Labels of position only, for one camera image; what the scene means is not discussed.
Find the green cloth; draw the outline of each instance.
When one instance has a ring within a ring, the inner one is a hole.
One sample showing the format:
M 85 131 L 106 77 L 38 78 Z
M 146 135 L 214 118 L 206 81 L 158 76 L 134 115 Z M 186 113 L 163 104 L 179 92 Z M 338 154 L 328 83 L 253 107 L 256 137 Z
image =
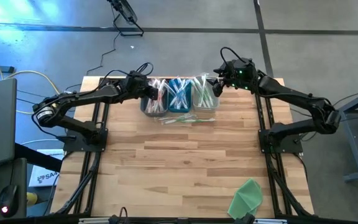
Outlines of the green cloth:
M 247 213 L 256 214 L 257 207 L 262 203 L 260 185 L 250 178 L 234 194 L 227 213 L 233 218 L 242 218 Z

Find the wooden table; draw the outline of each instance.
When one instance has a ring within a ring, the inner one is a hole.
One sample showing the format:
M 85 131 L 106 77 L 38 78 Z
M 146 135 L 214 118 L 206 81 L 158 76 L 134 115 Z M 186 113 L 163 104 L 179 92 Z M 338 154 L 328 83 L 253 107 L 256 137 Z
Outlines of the wooden table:
M 81 91 L 95 88 L 99 78 L 84 77 Z M 75 118 L 91 120 L 93 108 L 78 107 Z M 276 122 L 292 122 L 287 103 L 272 99 L 272 108 Z M 217 111 L 198 116 L 215 117 L 216 121 L 161 125 L 140 111 L 139 100 L 111 105 L 92 216 L 118 214 L 125 206 L 130 217 L 228 217 L 234 192 L 253 178 L 264 195 L 257 217 L 273 217 L 265 158 L 257 139 L 260 127 L 255 96 L 226 88 Z M 76 152 L 63 161 L 52 212 L 63 206 L 78 185 L 83 157 L 83 152 Z M 302 164 L 291 154 L 282 157 L 288 187 L 313 213 Z M 284 211 L 280 190 L 278 195 Z

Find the gray floor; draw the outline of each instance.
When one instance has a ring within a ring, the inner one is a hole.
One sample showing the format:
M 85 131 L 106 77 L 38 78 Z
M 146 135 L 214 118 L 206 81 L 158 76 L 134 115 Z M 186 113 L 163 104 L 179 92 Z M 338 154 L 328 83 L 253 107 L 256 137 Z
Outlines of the gray floor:
M 130 0 L 144 27 L 256 29 L 251 0 Z M 260 0 L 265 28 L 358 30 L 358 0 Z M 106 1 L 0 0 L 0 22 L 111 27 Z M 112 49 L 113 32 L 48 32 L 0 30 L 0 65 L 46 73 L 59 87 L 81 83 L 86 71 L 97 67 L 102 53 Z M 332 102 L 358 92 L 358 35 L 268 35 L 268 49 L 275 77 L 290 88 L 325 96 Z M 146 33 L 143 38 L 119 37 L 117 50 L 103 58 L 103 68 L 130 70 L 152 62 L 154 75 L 197 75 L 219 67 L 219 49 L 232 47 L 252 57 L 261 70 L 264 58 L 258 34 Z M 45 96 L 55 94 L 42 77 L 20 75 L 18 89 Z M 19 93 L 25 100 L 36 96 Z M 31 105 L 18 102 L 18 109 Z M 304 119 L 293 113 L 294 120 Z M 28 115 L 17 114 L 16 142 L 50 139 L 32 124 Z M 55 128 L 54 133 L 63 130 Z M 29 145 L 34 149 L 57 148 L 58 142 Z M 343 130 L 317 135 L 303 142 L 309 187 L 315 213 L 322 217 L 358 220 L 358 181 L 345 184 L 342 176 L 356 171 Z M 29 189 L 45 200 L 50 189 Z M 45 203 L 28 209 L 41 215 Z

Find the plastic bin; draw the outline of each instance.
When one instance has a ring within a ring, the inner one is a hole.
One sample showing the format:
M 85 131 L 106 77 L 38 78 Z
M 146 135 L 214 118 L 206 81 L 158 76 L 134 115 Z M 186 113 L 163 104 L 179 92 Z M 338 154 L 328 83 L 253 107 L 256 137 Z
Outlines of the plastic bin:
M 173 88 L 173 82 L 178 84 L 178 80 L 177 79 L 169 80 L 169 86 L 171 88 Z M 185 108 L 180 108 L 179 110 L 175 109 L 174 107 L 169 106 L 171 104 L 171 101 L 173 100 L 173 95 L 169 93 L 168 94 L 168 110 L 173 112 L 173 113 L 189 113 L 189 111 L 191 110 L 191 83 L 189 83 L 186 86 L 186 99 L 187 99 L 187 102 L 188 102 L 188 108 L 187 109 L 185 109 Z
M 196 77 L 200 83 L 202 83 L 202 77 Z M 216 111 L 216 108 L 219 107 L 219 98 L 214 95 L 214 92 L 212 90 L 212 85 L 210 83 L 206 83 L 205 88 L 207 89 L 209 95 L 212 98 L 212 107 L 207 108 L 203 106 L 198 106 L 198 103 L 200 102 L 201 96 L 198 94 L 198 92 L 195 90 L 195 86 L 193 87 L 193 106 L 194 111 L 198 112 L 207 112 L 207 113 L 214 113 Z
M 161 113 L 146 113 L 146 106 L 147 106 L 147 102 L 149 101 L 149 97 L 144 97 L 140 100 L 140 110 L 146 114 L 146 116 L 152 117 L 152 118 L 156 118 L 156 117 L 163 117 L 168 113 L 168 91 L 165 91 L 164 95 L 162 96 L 162 104 L 163 107 L 165 108 L 165 111 L 161 112 Z

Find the computer mouse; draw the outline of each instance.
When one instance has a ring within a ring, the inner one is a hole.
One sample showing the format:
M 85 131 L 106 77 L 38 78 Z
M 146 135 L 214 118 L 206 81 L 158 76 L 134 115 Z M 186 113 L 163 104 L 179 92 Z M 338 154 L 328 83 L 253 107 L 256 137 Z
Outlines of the computer mouse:
M 18 186 L 8 185 L 0 193 L 0 213 L 9 218 L 16 214 L 19 208 Z

